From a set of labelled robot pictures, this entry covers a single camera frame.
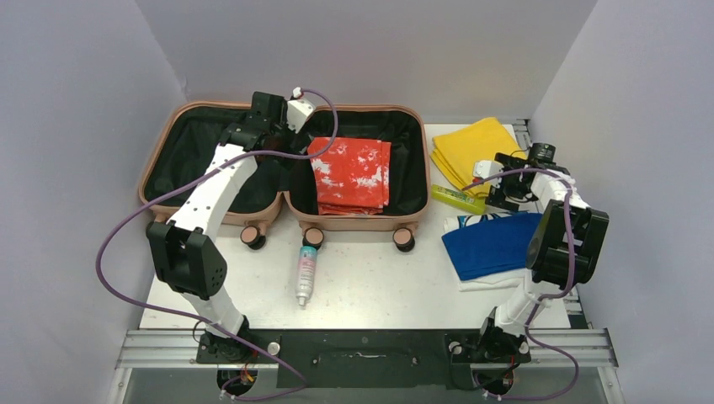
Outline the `yellow cloth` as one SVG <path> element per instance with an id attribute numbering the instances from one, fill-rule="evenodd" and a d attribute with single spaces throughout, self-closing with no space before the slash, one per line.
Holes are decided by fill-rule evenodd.
<path id="1" fill-rule="evenodd" d="M 481 160 L 493 160 L 497 153 L 526 158 L 523 149 L 495 117 L 436 136 L 433 145 L 432 162 L 457 189 L 472 183 L 474 165 Z"/>

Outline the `pink hard-shell suitcase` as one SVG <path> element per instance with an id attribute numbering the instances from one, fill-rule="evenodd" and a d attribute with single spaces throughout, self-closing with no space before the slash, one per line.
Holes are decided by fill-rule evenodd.
<path id="1" fill-rule="evenodd" d="M 222 132 L 246 117 L 249 104 L 197 101 L 169 119 L 145 169 L 138 196 L 146 203 L 202 175 Z M 257 227 L 265 234 L 283 206 L 303 230 L 415 232 L 430 201 L 430 175 L 424 125 L 416 112 L 400 105 L 339 105 L 335 119 L 323 105 L 303 127 L 304 144 L 329 136 L 388 141 L 391 144 L 389 202 L 378 215 L 321 215 L 309 162 L 260 157 L 224 216 L 224 223 Z"/>

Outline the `red white tie-dye cloth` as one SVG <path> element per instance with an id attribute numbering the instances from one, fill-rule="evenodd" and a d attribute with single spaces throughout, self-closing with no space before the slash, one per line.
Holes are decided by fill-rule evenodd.
<path id="1" fill-rule="evenodd" d="M 390 202 L 392 144 L 375 139 L 315 138 L 308 152 L 326 151 L 310 160 L 319 215 L 377 215 Z"/>

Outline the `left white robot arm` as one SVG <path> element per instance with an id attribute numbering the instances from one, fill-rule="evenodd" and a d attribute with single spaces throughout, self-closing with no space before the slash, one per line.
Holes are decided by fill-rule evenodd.
<path id="1" fill-rule="evenodd" d="M 231 362 L 251 349 L 248 319 L 225 288 L 228 265 L 216 245 L 221 225 L 242 228 L 253 249 L 280 210 L 286 155 L 314 107 L 300 96 L 256 92 L 249 105 L 191 104 L 168 123 L 141 197 L 156 220 L 147 228 L 157 278 L 182 295 Z"/>

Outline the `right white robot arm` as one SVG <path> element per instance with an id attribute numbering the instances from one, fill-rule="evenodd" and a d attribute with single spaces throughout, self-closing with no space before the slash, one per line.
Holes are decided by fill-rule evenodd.
<path id="1" fill-rule="evenodd" d="M 521 340 L 536 316 L 576 284 L 592 278 L 610 223 L 578 194 L 569 170 L 557 165 L 556 148 L 535 143 L 526 157 L 496 153 L 474 167 L 478 177 L 491 182 L 488 205 L 516 211 L 533 202 L 541 219 L 527 247 L 528 274 L 511 297 L 492 310 L 477 334 L 477 352 L 487 360 L 509 350 L 509 339 Z"/>

